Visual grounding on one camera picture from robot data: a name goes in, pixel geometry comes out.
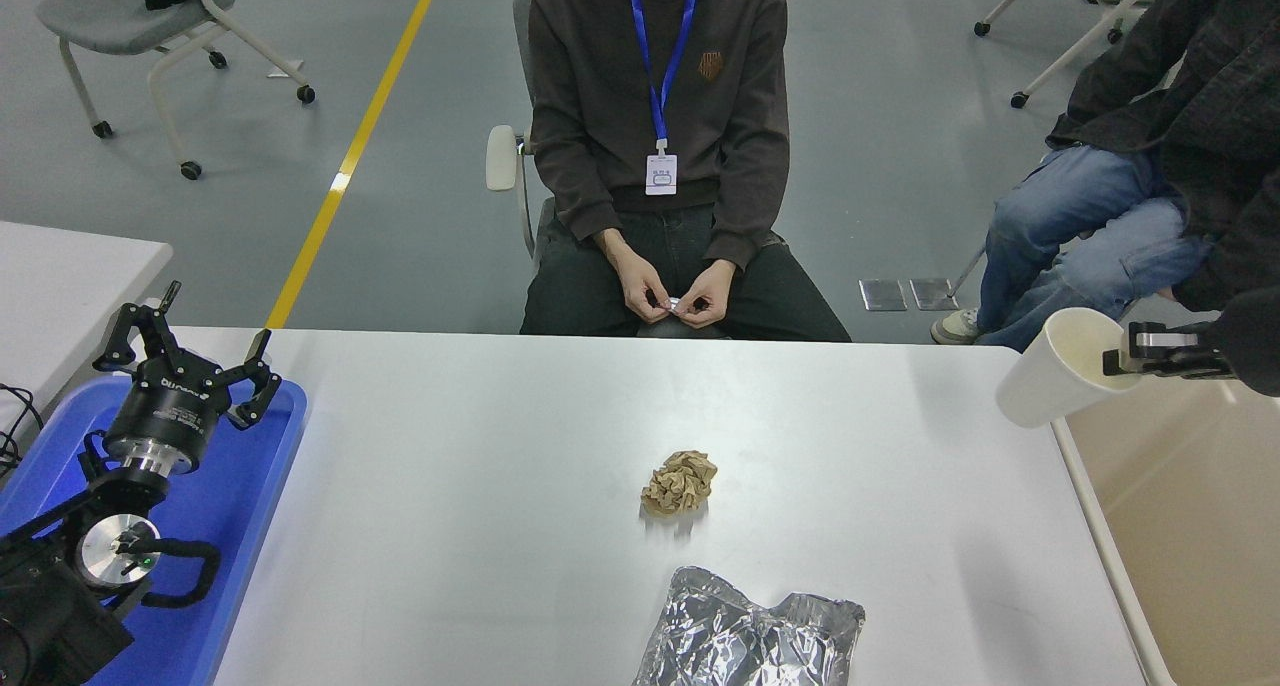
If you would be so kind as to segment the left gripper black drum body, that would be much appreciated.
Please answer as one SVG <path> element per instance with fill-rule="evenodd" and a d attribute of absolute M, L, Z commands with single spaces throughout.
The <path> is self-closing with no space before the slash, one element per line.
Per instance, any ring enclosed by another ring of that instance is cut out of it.
<path fill-rule="evenodd" d="M 198 355 L 182 355 L 175 366 L 163 357 L 143 361 L 106 431 L 108 454 L 123 456 L 142 442 L 172 445 L 186 456 L 205 454 L 220 413 L 230 404 L 228 387 L 205 384 L 220 369 Z"/>

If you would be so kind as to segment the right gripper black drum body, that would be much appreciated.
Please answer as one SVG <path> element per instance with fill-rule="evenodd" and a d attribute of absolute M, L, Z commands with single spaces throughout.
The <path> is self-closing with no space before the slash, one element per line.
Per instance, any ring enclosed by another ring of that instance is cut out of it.
<path fill-rule="evenodd" d="M 1279 395 L 1279 291 L 1260 288 L 1235 294 L 1203 331 L 1234 376 L 1262 394 Z"/>

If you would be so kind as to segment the person's right hand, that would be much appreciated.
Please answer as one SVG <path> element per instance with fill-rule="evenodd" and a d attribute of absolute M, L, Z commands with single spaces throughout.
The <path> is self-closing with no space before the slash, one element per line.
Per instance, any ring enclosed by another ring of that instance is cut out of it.
<path fill-rule="evenodd" d="M 643 323 L 659 323 L 669 316 L 669 294 L 655 267 L 637 253 L 614 259 L 614 271 L 623 291 L 625 305 Z"/>

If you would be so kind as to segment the person's left hand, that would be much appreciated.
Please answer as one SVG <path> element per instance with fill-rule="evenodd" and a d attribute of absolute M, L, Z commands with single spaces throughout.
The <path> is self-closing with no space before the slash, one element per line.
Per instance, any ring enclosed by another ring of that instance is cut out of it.
<path fill-rule="evenodd" d="M 699 273 L 678 298 L 673 316 L 691 329 L 705 329 L 726 317 L 730 303 L 730 291 L 737 273 L 735 262 L 728 259 L 714 259 L 705 270 Z"/>

